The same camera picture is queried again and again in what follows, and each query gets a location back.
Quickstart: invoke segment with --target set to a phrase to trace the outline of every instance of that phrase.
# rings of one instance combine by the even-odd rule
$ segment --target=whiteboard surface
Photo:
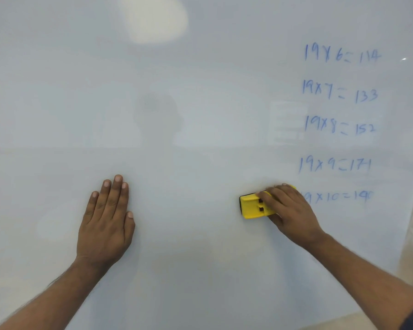
[[[0,0],[0,320],[137,230],[69,329],[297,329],[358,306],[238,197],[278,182],[395,271],[413,205],[413,0]]]

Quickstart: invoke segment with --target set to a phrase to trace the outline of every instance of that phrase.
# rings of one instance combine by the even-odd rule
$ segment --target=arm
[[[77,257],[42,294],[13,314],[0,330],[63,330],[95,285],[132,242],[128,184],[116,175],[92,192],[78,233]]]
[[[399,329],[413,312],[413,287],[343,247],[320,227],[312,208],[283,184],[258,196],[277,212],[271,221],[344,286],[378,329]]]

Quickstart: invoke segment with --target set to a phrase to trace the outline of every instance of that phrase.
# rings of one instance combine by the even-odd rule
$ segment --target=yellow plastic eraser handle
[[[275,214],[275,211],[268,208],[263,200],[253,194],[246,194],[240,197],[240,210],[245,219],[256,219],[262,216]]]

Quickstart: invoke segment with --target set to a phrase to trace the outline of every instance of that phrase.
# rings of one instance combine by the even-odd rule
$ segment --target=forearm
[[[332,273],[378,329],[398,329],[413,311],[413,287],[354,254],[331,236],[308,251]]]
[[[0,330],[63,330],[104,273],[75,261],[42,294],[18,310]]]

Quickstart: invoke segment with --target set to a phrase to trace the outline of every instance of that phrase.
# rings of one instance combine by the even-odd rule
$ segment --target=person's left arm
[[[77,257],[42,294],[0,330],[63,330],[95,285],[130,246],[135,222],[127,212],[128,184],[116,175],[92,192],[78,233]]]

